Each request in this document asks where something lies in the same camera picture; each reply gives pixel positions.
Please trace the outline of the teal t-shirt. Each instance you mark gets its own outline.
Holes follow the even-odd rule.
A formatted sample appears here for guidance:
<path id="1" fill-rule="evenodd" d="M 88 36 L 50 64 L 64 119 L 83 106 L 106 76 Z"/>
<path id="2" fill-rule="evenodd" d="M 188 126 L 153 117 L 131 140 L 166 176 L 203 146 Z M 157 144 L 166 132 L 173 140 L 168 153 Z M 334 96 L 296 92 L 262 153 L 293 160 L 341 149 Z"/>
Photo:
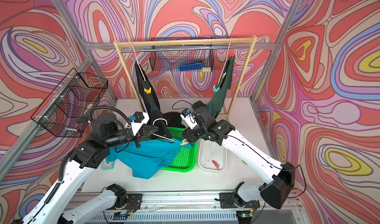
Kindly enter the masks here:
<path id="1" fill-rule="evenodd" d="M 182 148 L 192 149 L 193 145 L 184 145 L 177 139 L 146 140 L 140 143 L 140 148 L 136 148 L 135 143 L 112 148 L 105 160 L 120 160 L 132 169 L 133 177 L 148 180 L 161 168 L 169 167 Z"/>

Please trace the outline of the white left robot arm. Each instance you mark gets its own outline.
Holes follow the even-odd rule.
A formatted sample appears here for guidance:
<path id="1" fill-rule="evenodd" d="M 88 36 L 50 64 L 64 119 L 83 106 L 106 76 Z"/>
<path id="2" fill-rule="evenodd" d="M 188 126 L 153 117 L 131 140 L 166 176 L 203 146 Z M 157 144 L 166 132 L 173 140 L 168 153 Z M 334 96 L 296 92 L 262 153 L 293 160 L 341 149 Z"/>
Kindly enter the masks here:
<path id="1" fill-rule="evenodd" d="M 96 214 L 110 208 L 122 209 L 128 203 L 126 190 L 112 184 L 97 197 L 77 208 L 65 208 L 79 187 L 110 155 L 112 148 L 135 144 L 137 148 L 158 127 L 149 125 L 146 112 L 126 116 L 121 110 L 105 105 L 91 108 L 87 119 L 92 132 L 84 142 L 72 149 L 62 160 L 58 179 L 36 207 L 15 224 L 84 224 Z"/>

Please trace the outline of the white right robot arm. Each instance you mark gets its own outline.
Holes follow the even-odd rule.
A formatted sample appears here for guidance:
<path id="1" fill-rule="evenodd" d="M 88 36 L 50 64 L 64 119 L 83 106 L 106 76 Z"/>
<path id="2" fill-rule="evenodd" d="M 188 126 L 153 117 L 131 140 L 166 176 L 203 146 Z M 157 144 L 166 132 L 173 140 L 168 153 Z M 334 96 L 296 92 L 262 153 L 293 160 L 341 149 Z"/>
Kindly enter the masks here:
<path id="1" fill-rule="evenodd" d="M 262 180 L 252 194 L 259 194 L 271 207 L 281 209 L 294 188 L 296 167 L 290 162 L 283 164 L 262 152 L 227 120 L 217 121 L 203 102 L 197 101 L 192 107 L 193 111 L 184 109 L 181 112 L 181 118 L 189 126 L 182 133 L 186 142 L 193 144 L 203 139 L 233 152 Z"/>

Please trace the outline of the wooden clothespin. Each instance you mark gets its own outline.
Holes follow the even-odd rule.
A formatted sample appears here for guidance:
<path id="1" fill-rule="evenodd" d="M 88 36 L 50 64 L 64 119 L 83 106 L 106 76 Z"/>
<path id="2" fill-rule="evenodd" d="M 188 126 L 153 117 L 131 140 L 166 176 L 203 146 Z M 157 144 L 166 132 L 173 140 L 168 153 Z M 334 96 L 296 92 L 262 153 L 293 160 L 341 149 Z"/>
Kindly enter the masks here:
<path id="1" fill-rule="evenodd" d="M 181 146 L 185 146 L 185 145 L 192 145 L 191 143 L 189 143 L 186 139 L 182 140 L 181 142 Z"/>

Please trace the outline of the red clothespin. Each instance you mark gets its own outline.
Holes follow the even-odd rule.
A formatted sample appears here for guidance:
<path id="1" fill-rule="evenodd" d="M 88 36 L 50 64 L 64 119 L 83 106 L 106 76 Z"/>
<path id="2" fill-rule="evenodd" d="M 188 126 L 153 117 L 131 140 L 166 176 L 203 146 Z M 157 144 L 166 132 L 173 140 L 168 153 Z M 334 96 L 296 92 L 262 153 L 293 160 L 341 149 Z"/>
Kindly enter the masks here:
<path id="1" fill-rule="evenodd" d="M 220 169 L 219 164 L 218 164 L 215 160 L 212 160 L 212 164 L 215 166 L 215 168 L 216 168 L 217 170 Z"/>

